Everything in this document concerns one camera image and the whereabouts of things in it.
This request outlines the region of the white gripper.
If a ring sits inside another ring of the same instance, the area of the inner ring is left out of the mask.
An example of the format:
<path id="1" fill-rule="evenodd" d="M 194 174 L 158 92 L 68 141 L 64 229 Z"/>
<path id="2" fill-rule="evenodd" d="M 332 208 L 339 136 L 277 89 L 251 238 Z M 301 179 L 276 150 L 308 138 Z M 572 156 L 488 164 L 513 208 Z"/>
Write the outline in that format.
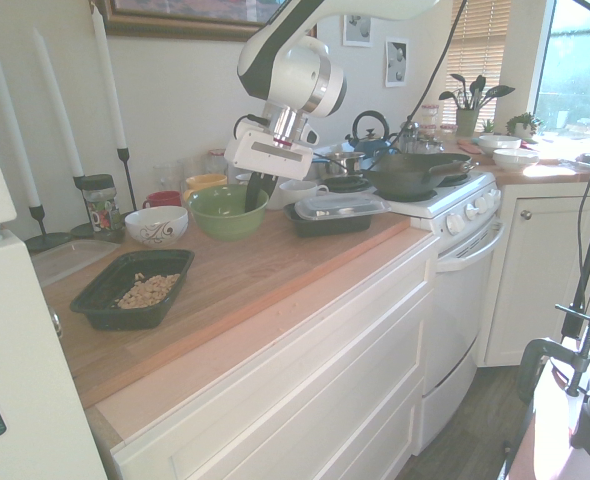
<path id="1" fill-rule="evenodd" d="M 267 180 L 267 193 L 272 194 L 278 177 L 302 180 L 312 163 L 313 150 L 293 144 L 291 147 L 277 146 L 273 137 L 257 129 L 239 133 L 229 141 L 225 159 L 236 168 L 265 174 L 252 174 L 247 183 L 245 211 L 256 208 L 259 192 Z"/>

